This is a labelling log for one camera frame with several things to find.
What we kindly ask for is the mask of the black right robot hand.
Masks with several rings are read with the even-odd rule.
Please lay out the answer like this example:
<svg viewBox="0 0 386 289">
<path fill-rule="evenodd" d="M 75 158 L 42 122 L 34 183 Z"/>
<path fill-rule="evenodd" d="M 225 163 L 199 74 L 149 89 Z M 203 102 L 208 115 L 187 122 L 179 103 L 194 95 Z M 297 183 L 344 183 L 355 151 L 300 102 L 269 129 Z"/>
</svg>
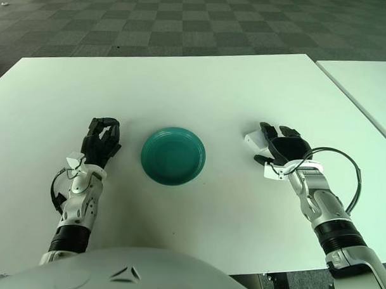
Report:
<svg viewBox="0 0 386 289">
<path fill-rule="evenodd" d="M 273 156 L 254 155 L 254 160 L 261 165 L 270 162 L 282 166 L 291 160 L 302 160 L 304 155 L 311 150 L 309 143 L 295 129 L 280 126 L 282 136 L 279 137 L 275 127 L 267 122 L 261 122 L 260 127 L 268 143 L 267 148 Z"/>
</svg>

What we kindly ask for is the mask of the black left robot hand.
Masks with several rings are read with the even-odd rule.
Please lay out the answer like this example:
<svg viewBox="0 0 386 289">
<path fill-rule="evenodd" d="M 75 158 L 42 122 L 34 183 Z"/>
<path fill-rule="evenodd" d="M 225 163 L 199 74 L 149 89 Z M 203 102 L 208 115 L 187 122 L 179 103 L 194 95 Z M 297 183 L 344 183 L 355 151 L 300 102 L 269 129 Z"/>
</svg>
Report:
<svg viewBox="0 0 386 289">
<path fill-rule="evenodd" d="M 110 158 L 120 150 L 119 121 L 111 117 L 93 118 L 81 145 L 85 164 L 105 168 Z"/>
</svg>

